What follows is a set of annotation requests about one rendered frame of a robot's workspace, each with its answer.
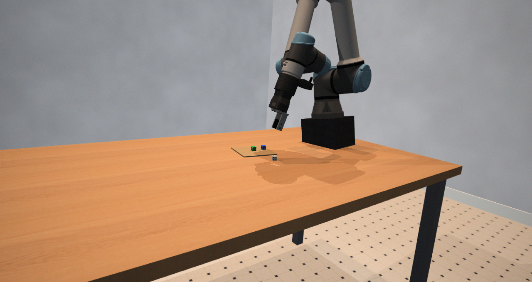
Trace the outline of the tan mat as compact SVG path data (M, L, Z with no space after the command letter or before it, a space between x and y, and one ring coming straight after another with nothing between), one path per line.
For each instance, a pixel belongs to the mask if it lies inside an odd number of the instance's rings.
M266 148L266 150L261 150L261 145L255 146L256 151L251 151L251 146L246 147L231 147L234 151L236 151L239 155L242 157L258 157L258 156L269 156L269 155L277 155L277 153L269 150Z

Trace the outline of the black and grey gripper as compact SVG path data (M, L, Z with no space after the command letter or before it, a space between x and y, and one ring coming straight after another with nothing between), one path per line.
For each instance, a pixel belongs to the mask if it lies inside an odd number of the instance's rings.
M268 107L274 112L277 112L272 128L282 131L290 105L291 97L295 95L296 89L299 87L307 90L312 90L313 83L310 78L309 81L301 79L304 72L304 67L298 63L285 60L283 62L282 73L278 76L277 83L274 87L274 96L271 99Z

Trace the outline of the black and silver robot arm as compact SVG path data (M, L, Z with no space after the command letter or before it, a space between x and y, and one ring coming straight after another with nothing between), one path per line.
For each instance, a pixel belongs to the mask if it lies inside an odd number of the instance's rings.
M344 117L340 94L364 92L371 83L370 66L360 57L352 0L330 2L340 61L331 66L330 59L314 47L308 34L314 8L319 0L296 0L298 6L291 25L283 58L276 63L282 73L283 62L289 60L304 66L303 74L313 73L314 106L311 118Z

